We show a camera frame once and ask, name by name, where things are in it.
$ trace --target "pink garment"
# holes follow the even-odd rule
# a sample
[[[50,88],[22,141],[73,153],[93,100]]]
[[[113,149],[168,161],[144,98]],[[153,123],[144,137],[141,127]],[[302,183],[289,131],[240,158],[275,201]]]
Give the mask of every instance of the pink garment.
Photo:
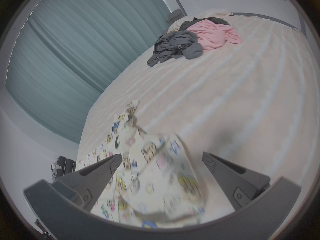
[[[201,44],[204,51],[221,47],[226,41],[233,44],[241,44],[243,41],[233,26],[215,24],[208,19],[199,21],[186,30],[197,34],[198,43]]]

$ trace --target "teal curtain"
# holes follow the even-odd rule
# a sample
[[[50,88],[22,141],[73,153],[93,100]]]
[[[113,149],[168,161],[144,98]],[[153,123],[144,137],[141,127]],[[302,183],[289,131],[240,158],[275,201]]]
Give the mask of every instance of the teal curtain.
[[[91,106],[168,28],[163,0],[41,0],[14,46],[6,88],[37,122],[80,142]]]

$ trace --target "pink star print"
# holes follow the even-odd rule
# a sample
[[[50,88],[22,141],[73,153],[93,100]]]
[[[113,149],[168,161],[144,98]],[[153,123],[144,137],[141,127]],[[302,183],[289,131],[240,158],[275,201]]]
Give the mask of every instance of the pink star print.
[[[128,141],[126,141],[126,144],[130,147],[132,144],[134,144],[135,141],[135,138],[129,138]]]

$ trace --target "pillow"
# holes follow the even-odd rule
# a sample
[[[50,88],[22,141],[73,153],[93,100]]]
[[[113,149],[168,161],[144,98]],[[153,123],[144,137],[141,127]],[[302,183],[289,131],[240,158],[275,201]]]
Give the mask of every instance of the pillow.
[[[172,31],[178,31],[179,28],[181,27],[182,23],[185,21],[193,21],[193,18],[196,17],[197,19],[203,19],[203,18],[208,18],[208,17],[216,17],[216,18],[225,18],[229,15],[231,15],[230,10],[224,10],[224,9],[209,9],[206,10],[205,12],[197,13],[196,15],[187,15],[184,16],[183,18],[180,18],[173,22],[171,26],[168,28],[167,33],[172,32]]]

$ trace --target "mattress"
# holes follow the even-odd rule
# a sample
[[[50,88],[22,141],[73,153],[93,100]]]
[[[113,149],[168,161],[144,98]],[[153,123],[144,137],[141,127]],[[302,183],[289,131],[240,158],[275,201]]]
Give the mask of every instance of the mattress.
[[[171,58],[150,68],[151,47],[130,64],[90,109],[77,160],[105,140],[115,114],[138,100],[137,126],[180,137],[208,221],[234,209],[202,163],[203,152],[269,175],[271,184],[280,176],[302,184],[320,163],[320,71],[307,40],[268,19],[224,19],[242,44],[227,42],[199,58]]]

